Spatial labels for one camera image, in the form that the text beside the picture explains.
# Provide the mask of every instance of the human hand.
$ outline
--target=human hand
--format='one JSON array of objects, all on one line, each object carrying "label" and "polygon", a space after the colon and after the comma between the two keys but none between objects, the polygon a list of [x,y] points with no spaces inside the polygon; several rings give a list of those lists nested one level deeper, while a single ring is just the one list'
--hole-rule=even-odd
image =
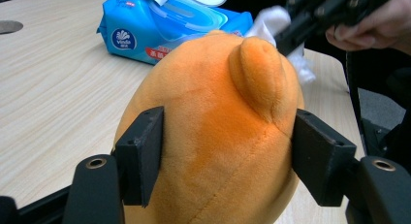
[{"label": "human hand", "polygon": [[411,0],[390,0],[355,26],[331,27],[326,37],[347,51],[395,48],[411,55]]}]

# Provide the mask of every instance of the plush fabric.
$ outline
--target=plush fabric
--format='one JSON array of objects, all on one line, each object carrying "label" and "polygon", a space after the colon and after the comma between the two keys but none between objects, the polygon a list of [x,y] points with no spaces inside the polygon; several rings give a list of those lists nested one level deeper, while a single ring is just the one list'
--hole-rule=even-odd
[{"label": "plush fabric", "polygon": [[296,72],[257,37],[221,31],[186,42],[142,82],[115,140],[164,106],[161,169],[127,223],[273,223],[298,184],[291,138],[303,99]]}]

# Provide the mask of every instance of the tissue pack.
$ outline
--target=tissue pack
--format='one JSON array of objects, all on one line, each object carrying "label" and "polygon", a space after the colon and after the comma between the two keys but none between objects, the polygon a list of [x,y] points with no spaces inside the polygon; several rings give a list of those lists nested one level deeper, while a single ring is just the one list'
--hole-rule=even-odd
[{"label": "tissue pack", "polygon": [[251,27],[248,12],[210,8],[193,0],[107,0],[97,32],[110,53],[156,64],[185,41],[220,29],[239,36]]}]

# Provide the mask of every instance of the desk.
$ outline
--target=desk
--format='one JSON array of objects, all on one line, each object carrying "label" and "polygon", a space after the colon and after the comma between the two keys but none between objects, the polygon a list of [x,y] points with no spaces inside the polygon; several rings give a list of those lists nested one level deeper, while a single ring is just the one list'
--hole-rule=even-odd
[{"label": "desk", "polygon": [[[82,159],[109,153],[127,103],[151,66],[107,53],[96,34],[106,0],[14,0],[0,20],[0,194],[19,208],[71,184]],[[341,65],[306,51],[317,80],[306,109],[361,146]],[[301,183],[276,223],[346,223],[345,208],[319,208]]]}]

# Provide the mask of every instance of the black fabric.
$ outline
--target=black fabric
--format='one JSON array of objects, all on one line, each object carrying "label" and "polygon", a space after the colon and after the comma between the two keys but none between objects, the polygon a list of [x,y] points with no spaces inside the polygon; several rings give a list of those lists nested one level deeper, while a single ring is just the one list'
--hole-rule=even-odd
[{"label": "black fabric", "polygon": [[390,97],[407,108],[389,88],[388,78],[398,69],[411,68],[410,55],[390,48],[369,49],[351,54],[352,68],[349,70],[355,74],[357,87]]},{"label": "black fabric", "polygon": [[235,12],[249,12],[255,18],[265,8],[284,6],[287,0],[227,0],[221,8]]},{"label": "black fabric", "polygon": [[409,65],[393,71],[387,78],[387,86],[405,109],[411,108],[411,63]]}]

